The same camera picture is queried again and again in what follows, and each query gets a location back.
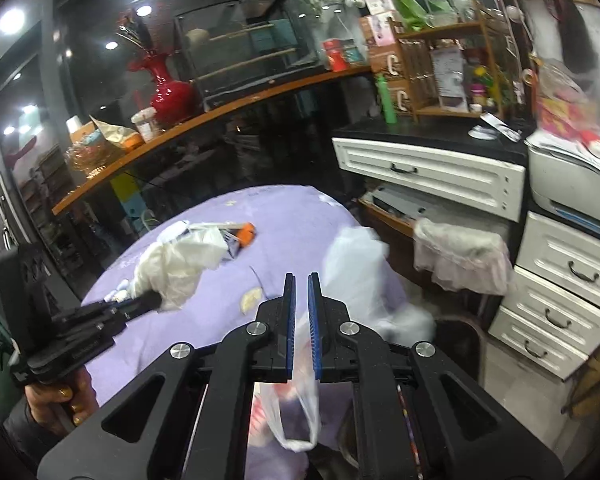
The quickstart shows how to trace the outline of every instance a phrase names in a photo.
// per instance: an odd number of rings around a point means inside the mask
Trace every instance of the drawer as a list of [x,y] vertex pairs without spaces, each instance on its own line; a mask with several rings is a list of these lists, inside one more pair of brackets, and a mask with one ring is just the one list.
[[516,264],[600,307],[600,241],[528,213]]
[[343,170],[379,178],[518,221],[525,168],[411,144],[333,139]]
[[502,306],[587,355],[600,345],[598,307],[521,267]]
[[586,354],[502,306],[489,333],[561,379],[573,374],[587,360]]

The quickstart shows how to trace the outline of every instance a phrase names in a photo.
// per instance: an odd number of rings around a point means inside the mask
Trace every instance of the round table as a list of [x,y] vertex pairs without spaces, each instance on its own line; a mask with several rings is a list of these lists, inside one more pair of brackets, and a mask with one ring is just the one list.
[[[303,314],[306,287],[311,273],[322,269],[322,260],[337,233],[357,226],[355,218],[333,198],[313,187],[262,186],[227,193],[199,204],[145,234],[122,254],[93,285],[83,304],[103,298],[123,279],[131,279],[144,250],[158,234],[178,220],[196,222],[251,222],[256,227],[253,243],[235,260],[202,274],[196,293],[176,312],[152,312],[128,324],[116,337],[116,345],[87,366],[102,405],[122,389],[174,342],[186,341],[195,348],[219,342],[229,331],[252,321],[256,308],[243,313],[240,299],[261,287],[264,299],[282,295],[285,274],[298,280],[297,315]],[[397,275],[386,266],[384,298],[393,310],[407,299]],[[348,406],[348,384],[320,386],[320,442],[336,447],[336,435]],[[287,420],[302,427],[299,403],[286,406]],[[285,450],[276,441],[264,447],[249,446],[245,478],[296,480],[307,466],[305,453]]]

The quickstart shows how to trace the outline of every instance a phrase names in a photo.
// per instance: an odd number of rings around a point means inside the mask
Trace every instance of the drawer handle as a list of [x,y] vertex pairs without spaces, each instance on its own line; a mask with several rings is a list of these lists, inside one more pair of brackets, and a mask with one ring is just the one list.
[[593,275],[593,278],[590,278],[589,276],[587,276],[586,274],[583,274],[581,272],[578,272],[577,270],[575,270],[573,268],[573,260],[570,260],[567,265],[569,266],[569,270],[571,271],[571,273],[576,277],[576,278],[580,278],[583,282],[587,282],[587,283],[595,283],[598,278],[600,277],[600,275],[596,272]]
[[394,163],[391,163],[391,167],[389,169],[391,171],[395,171],[395,173],[406,173],[406,174],[418,173],[418,168],[413,168],[411,171],[407,171],[407,170],[398,168]]
[[557,326],[558,328],[561,328],[561,329],[563,329],[563,330],[564,330],[564,329],[566,329],[566,328],[569,328],[569,326],[571,325],[571,319],[568,319],[568,320],[567,320],[567,324],[565,324],[565,325],[562,325],[562,324],[558,323],[557,321],[554,321],[553,319],[551,319],[551,318],[549,317],[549,312],[551,312],[551,311],[550,311],[548,308],[546,308],[546,309],[544,310],[544,317],[546,318],[546,320],[547,320],[549,323],[551,323],[553,326]]
[[549,353],[546,350],[544,352],[542,352],[542,355],[535,353],[533,350],[529,349],[529,341],[526,340],[525,341],[525,350],[527,352],[529,352],[529,354],[531,354],[533,357],[537,358],[537,359],[543,359],[544,357],[546,357],[546,355]]

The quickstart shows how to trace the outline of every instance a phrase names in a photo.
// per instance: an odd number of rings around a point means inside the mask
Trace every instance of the blue gripper pad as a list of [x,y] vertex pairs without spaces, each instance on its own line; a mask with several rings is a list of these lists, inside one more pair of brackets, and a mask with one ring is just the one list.
[[314,360],[315,378],[319,380],[322,377],[322,348],[320,347],[320,327],[318,326],[318,312],[316,310],[314,281],[312,277],[313,275],[309,274],[307,282],[307,306],[309,311],[309,330],[311,333],[311,356]]
[[287,274],[285,279],[285,299],[288,301],[286,320],[286,376],[291,379],[294,369],[294,341],[296,338],[296,277]]

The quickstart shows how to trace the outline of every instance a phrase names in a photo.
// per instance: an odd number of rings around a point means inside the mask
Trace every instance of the silver bolt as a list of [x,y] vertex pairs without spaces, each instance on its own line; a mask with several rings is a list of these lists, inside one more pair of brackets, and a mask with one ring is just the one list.
[[267,328],[266,324],[259,321],[253,321],[247,325],[247,334],[262,335],[267,331]]
[[171,347],[170,353],[175,359],[183,359],[191,353],[191,347],[186,343],[178,343]]
[[356,335],[358,332],[360,332],[360,327],[357,323],[354,323],[353,321],[345,321],[343,324],[340,325],[340,331],[344,335]]
[[422,341],[416,345],[416,354],[418,354],[420,357],[431,357],[435,353],[436,347],[431,343]]

